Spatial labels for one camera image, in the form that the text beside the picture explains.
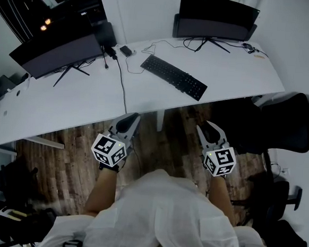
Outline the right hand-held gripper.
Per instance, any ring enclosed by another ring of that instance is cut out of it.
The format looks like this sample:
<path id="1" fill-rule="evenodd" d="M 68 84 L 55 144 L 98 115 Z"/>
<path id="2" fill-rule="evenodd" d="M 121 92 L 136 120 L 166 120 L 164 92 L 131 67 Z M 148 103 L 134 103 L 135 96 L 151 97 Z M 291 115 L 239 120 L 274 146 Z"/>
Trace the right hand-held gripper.
<path id="1" fill-rule="evenodd" d="M 230 174 L 237 162 L 234 148 L 229 146 L 223 129 L 207 121 L 206 125 L 197 125 L 196 130 L 204 149 L 203 166 L 213 177 Z"/>

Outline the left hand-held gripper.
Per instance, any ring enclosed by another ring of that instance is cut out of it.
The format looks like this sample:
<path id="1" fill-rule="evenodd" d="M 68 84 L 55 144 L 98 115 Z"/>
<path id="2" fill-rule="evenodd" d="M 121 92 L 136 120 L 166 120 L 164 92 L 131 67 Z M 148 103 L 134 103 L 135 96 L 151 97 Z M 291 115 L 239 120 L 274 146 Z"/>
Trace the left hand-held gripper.
<path id="1" fill-rule="evenodd" d="M 97 135 L 91 151 L 100 167 L 123 167 L 133 151 L 132 138 L 138 132 L 140 119 L 139 114 L 124 114 L 115 118 L 106 131 Z"/>

